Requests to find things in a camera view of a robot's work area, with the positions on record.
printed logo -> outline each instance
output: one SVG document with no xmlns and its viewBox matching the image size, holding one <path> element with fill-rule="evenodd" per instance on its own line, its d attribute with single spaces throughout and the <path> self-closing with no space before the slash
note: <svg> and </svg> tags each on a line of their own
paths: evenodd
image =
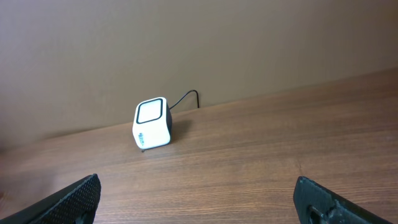
<svg viewBox="0 0 398 224">
<path fill-rule="evenodd" d="M 139 141 L 141 142 L 141 145 L 144 146 L 144 134 L 139 133 L 138 137 L 139 137 Z"/>
</svg>

curved black cable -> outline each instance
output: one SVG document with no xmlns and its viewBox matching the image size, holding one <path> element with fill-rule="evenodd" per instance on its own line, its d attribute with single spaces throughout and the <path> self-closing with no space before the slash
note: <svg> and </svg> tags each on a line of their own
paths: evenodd
<svg viewBox="0 0 398 224">
<path fill-rule="evenodd" d="M 182 99 L 184 99 L 184 97 L 186 97 L 190 92 L 195 92 L 195 93 L 197 93 L 197 102 L 198 102 L 198 108 L 199 108 L 199 94 L 198 94 L 198 92 L 196 91 L 196 90 L 190 90 L 190 91 L 188 91 L 188 93 L 186 93 L 180 100 L 178 100 L 173 106 L 171 106 L 170 107 L 170 110 L 171 109 L 173 109 L 173 107 L 175 106 L 175 105 L 177 105 L 180 101 L 182 101 Z"/>
</svg>

wood plank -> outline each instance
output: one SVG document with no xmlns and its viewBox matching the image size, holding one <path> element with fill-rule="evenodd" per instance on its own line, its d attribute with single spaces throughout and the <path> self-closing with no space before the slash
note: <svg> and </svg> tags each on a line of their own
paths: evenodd
<svg viewBox="0 0 398 224">
<path fill-rule="evenodd" d="M 306 175 L 398 222 L 398 68 L 172 116 L 145 153 L 128 123 L 0 154 L 0 218 L 97 173 L 95 223 L 298 223 Z"/>
</svg>

wooden floor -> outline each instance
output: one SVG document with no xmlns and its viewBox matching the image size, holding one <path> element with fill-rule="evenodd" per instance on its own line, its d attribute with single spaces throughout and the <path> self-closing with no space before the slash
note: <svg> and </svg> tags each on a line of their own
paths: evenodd
<svg viewBox="0 0 398 224">
<path fill-rule="evenodd" d="M 398 69 L 173 114 L 145 153 L 131 126 L 1 154 L 0 218 L 97 173 L 95 223 L 298 223 L 305 175 L 398 223 Z"/>
</svg>

